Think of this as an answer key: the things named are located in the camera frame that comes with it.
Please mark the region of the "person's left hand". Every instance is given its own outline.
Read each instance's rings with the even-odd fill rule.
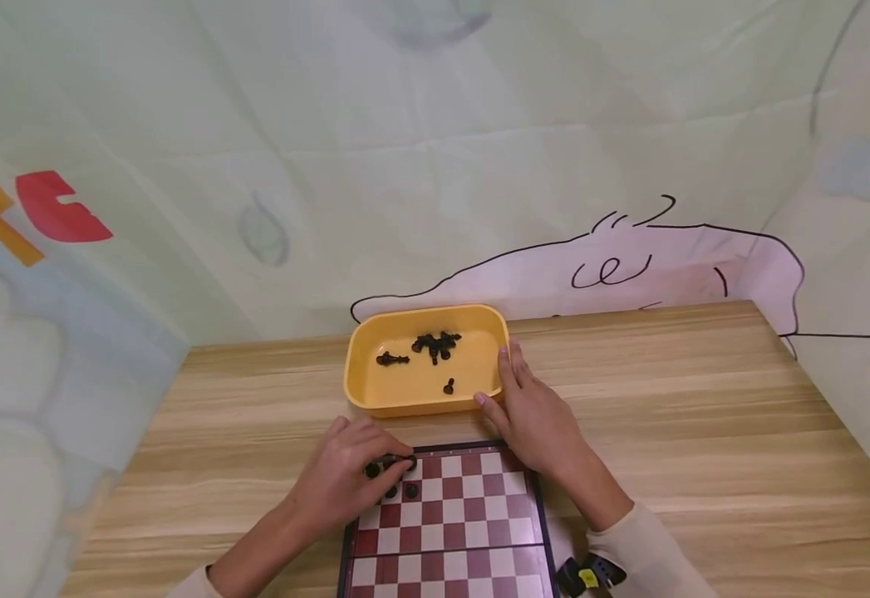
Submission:
[[[283,504],[313,537],[352,522],[398,484],[411,465],[409,460],[398,461],[369,479],[365,466],[386,453],[409,457],[411,447],[370,417],[354,423],[339,417],[322,436]]]

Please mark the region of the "red letter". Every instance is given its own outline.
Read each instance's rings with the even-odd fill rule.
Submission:
[[[112,231],[82,203],[59,203],[76,191],[55,170],[17,176],[19,203],[39,233],[61,243],[88,243],[112,238]]]

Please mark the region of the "chessboard frame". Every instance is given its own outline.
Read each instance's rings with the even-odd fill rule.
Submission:
[[[429,444],[420,447],[414,447],[414,453],[428,453],[428,452],[441,452],[441,451],[464,451],[464,449],[486,449],[486,448],[498,448],[498,449],[508,449],[508,443],[504,442],[502,439],[491,439],[491,440],[475,440],[470,442],[449,442],[447,444]],[[534,492],[535,502],[534,508],[537,509],[538,522],[541,525],[541,537],[543,538],[543,547],[544,547],[544,559],[548,561],[548,584],[550,588],[552,588],[552,596],[560,596],[561,591],[557,585],[557,578],[555,577],[557,573],[557,569],[554,567],[554,553],[552,550],[552,539],[550,539],[550,534],[548,533],[548,518],[544,516],[544,501],[543,494],[541,493],[541,480],[538,478],[537,472],[531,470],[531,468],[527,468],[525,466],[524,469],[524,479],[527,481],[527,484],[530,485],[531,491]],[[345,589],[346,589],[346,580],[347,580],[347,572],[349,562],[354,560],[353,550],[354,550],[354,536],[358,531],[358,521],[359,516],[355,521],[348,523],[345,526],[345,534],[342,536],[342,558],[338,567],[338,590],[336,591],[336,598],[346,598]]]

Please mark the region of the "blue shape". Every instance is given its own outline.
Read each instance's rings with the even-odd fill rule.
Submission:
[[[820,188],[827,195],[870,201],[870,139],[846,141],[821,166]]]

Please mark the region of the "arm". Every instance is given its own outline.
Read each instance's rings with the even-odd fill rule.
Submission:
[[[335,420],[281,504],[211,567],[202,567],[168,598],[256,598],[265,586],[319,537],[354,521],[397,484],[410,461],[369,479],[364,468],[382,454],[408,457],[411,448],[370,418]]]
[[[717,594],[687,561],[653,512],[635,504],[581,435],[571,407],[541,382],[511,340],[498,356],[504,408],[478,393],[474,400],[511,449],[552,479],[587,521],[588,547],[624,569],[616,598],[708,598]]]

